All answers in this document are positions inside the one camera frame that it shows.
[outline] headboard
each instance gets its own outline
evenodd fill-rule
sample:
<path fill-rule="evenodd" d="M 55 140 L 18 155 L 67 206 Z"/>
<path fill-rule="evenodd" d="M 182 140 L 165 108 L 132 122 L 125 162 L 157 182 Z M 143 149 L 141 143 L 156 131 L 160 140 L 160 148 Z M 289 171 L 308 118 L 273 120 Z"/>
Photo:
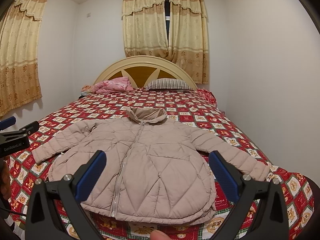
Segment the headboard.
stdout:
<path fill-rule="evenodd" d="M 154 56 L 132 56 L 119 60 L 107 67 L 96 79 L 95 84 L 117 77 L 128 77 L 133 88 L 145 87 L 159 78 L 175 78 L 185 81 L 193 90 L 197 85 L 176 64 Z"/>

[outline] cable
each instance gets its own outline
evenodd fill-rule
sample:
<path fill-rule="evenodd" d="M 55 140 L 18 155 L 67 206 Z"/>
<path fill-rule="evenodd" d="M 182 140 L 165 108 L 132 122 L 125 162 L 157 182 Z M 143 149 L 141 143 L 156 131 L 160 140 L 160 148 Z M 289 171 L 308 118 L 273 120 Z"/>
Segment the cable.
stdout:
<path fill-rule="evenodd" d="M 26 214 L 19 213 L 19 212 L 15 212 L 15 211 L 12 211 L 12 210 L 3 208 L 3 207 L 0 207 L 0 209 L 2 209 L 2 210 L 4 210 L 4 211 L 7 211 L 7 212 L 9 212 L 9 213 L 15 214 L 15 215 L 19 215 L 19 216 L 23 216 L 23 217 L 26 217 L 26 216 L 27 216 Z"/>

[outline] red checkered bedspread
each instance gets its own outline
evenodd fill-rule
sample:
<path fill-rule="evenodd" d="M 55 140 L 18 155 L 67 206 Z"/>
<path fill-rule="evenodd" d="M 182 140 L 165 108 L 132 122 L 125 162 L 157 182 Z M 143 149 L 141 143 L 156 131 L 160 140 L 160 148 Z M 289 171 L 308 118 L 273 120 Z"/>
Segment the red checkered bedspread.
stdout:
<path fill-rule="evenodd" d="M 26 213 L 31 190 L 36 178 L 45 179 L 51 163 L 56 157 L 36 165 L 31 151 L 47 142 L 60 130 L 83 119 L 105 119 L 124 117 L 128 106 L 162 107 L 168 118 L 183 122 L 186 125 L 200 127 L 220 136 L 229 144 L 239 147 L 253 157 L 270 166 L 267 178 L 278 178 L 282 185 L 288 211 L 290 239 L 294 239 L 305 226 L 313 213 L 313 195 L 307 180 L 299 173 L 291 173 L 274 166 L 266 156 L 214 105 L 201 98 L 195 92 L 154 92 L 136 89 L 133 92 L 111 95 L 90 95 L 72 102 L 64 108 L 49 114 L 40 123 L 39 131 L 30 136 L 30 148 L 11 155 L 10 175 L 12 184 L 12 209 Z M 153 229 L 167 233 L 172 239 L 202 240 L 209 239 L 225 220 L 232 207 L 216 182 L 217 213 L 204 224 L 196 226 L 162 226 L 116 221 L 90 213 L 90 216 L 105 238 L 113 239 L 146 239 Z M 237 238 L 245 235 L 256 212 L 258 202 L 252 204 Z M 61 218 L 70 235 L 77 237 L 64 208 L 57 202 Z M 24 222 L 23 217 L 14 216 Z"/>

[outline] white wall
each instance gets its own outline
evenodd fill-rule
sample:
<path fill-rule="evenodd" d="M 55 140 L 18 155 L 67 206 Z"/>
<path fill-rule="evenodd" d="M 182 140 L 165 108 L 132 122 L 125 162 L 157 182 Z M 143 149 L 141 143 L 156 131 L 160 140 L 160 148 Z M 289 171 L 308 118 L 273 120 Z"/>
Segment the white wall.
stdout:
<path fill-rule="evenodd" d="M 210 47 L 210 90 L 221 110 L 226 108 L 229 49 L 224 0 L 205 0 Z M 94 83 L 100 73 L 125 57 L 122 0 L 89 0 L 80 5 L 74 45 L 74 94 Z"/>
<path fill-rule="evenodd" d="M 19 129 L 69 104 L 72 92 L 72 52 L 76 13 L 71 0 L 48 0 L 38 41 L 38 71 L 42 98 L 16 108 L 4 116 L 15 116 Z"/>
<path fill-rule="evenodd" d="M 227 116 L 278 166 L 320 184 L 320 35 L 298 0 L 225 0 Z"/>

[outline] striped pillow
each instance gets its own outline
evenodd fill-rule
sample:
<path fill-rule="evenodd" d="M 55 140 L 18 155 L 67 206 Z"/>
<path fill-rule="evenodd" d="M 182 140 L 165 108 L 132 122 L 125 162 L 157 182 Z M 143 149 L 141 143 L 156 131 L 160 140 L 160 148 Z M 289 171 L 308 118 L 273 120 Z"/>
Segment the striped pillow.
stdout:
<path fill-rule="evenodd" d="M 192 90 L 192 88 L 183 80 L 174 78 L 159 78 L 151 81 L 147 90 Z"/>

